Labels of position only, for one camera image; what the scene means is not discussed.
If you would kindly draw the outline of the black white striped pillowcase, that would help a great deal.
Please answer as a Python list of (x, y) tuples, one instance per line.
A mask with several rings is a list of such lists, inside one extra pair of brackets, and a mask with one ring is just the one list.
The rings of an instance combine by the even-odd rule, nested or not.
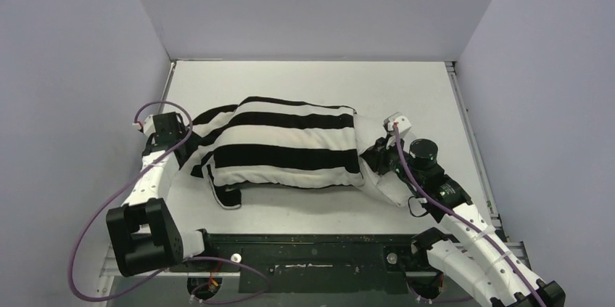
[(355, 118), (346, 105), (258, 96), (214, 107), (194, 119), (190, 174), (206, 180), (226, 209), (241, 207), (244, 185), (360, 188)]

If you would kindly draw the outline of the white pillow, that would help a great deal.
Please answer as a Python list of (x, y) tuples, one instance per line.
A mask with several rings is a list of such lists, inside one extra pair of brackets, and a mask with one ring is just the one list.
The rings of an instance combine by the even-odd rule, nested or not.
[(358, 130), (356, 144), (362, 180), (355, 188), (380, 202), (403, 207), (411, 196), (411, 188), (395, 173), (397, 151), (392, 136), (384, 131)]

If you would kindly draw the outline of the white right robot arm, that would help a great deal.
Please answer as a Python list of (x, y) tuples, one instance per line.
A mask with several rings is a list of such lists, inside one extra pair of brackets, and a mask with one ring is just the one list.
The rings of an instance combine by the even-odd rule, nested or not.
[(359, 156), (376, 176), (396, 175), (447, 232), (432, 227), (410, 242), (410, 259), (449, 276), (481, 306), (563, 306), (564, 289), (525, 265), (487, 223), (463, 187), (437, 162), (438, 146), (389, 135), (358, 141)]

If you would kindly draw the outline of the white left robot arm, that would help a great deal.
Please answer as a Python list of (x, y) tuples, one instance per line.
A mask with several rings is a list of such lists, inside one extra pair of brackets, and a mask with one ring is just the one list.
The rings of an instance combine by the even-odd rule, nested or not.
[(143, 176), (138, 177), (121, 206), (107, 211), (106, 224), (117, 267), (124, 277), (176, 266), (185, 260), (200, 271), (211, 269), (216, 249), (205, 243), (205, 232), (182, 232), (166, 204), (175, 175), (190, 154), (178, 143), (189, 136), (176, 112), (150, 115), (143, 124), (147, 136), (142, 152)]

